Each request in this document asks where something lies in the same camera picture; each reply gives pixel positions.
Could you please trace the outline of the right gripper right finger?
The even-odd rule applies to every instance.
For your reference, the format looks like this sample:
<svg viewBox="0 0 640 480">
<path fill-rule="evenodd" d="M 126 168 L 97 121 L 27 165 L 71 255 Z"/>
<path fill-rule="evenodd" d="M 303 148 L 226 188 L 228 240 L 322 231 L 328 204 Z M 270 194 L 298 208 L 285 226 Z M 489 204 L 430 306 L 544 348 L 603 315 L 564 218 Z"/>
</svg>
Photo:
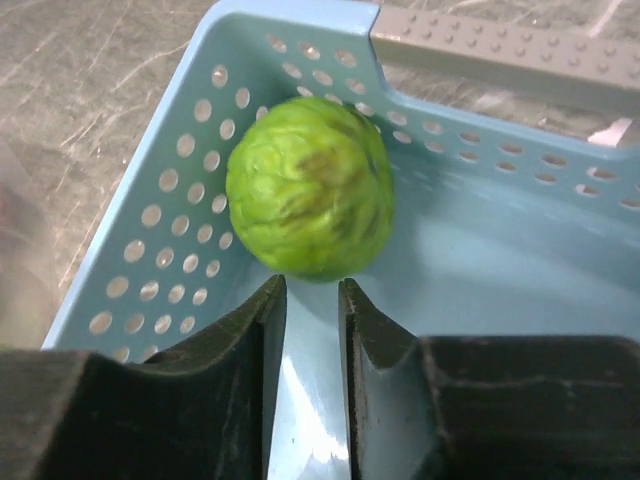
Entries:
<svg viewBox="0 0 640 480">
<path fill-rule="evenodd" d="M 354 479 L 635 479 L 639 346 L 617 336 L 417 336 L 338 287 Z"/>
</svg>

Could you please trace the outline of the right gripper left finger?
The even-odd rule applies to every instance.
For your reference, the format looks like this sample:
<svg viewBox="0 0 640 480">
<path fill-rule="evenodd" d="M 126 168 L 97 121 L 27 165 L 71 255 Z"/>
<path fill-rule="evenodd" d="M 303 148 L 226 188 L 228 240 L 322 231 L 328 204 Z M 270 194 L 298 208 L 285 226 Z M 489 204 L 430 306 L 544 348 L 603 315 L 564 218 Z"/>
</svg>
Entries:
<svg viewBox="0 0 640 480">
<path fill-rule="evenodd" d="M 82 350 L 1 354 L 5 479 L 263 479 L 287 313 L 269 278 L 141 364 Z"/>
</svg>

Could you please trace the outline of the small green fruit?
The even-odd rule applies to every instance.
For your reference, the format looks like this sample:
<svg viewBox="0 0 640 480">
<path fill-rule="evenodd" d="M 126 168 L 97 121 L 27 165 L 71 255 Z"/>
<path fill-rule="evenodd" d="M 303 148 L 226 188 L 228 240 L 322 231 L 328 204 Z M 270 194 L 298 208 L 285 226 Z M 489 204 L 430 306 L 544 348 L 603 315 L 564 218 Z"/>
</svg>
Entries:
<svg viewBox="0 0 640 480">
<path fill-rule="evenodd" d="M 244 133 L 227 161 L 230 221 L 271 270 L 331 282 L 388 242 L 395 192 L 381 133 L 352 104 L 296 97 Z"/>
</svg>

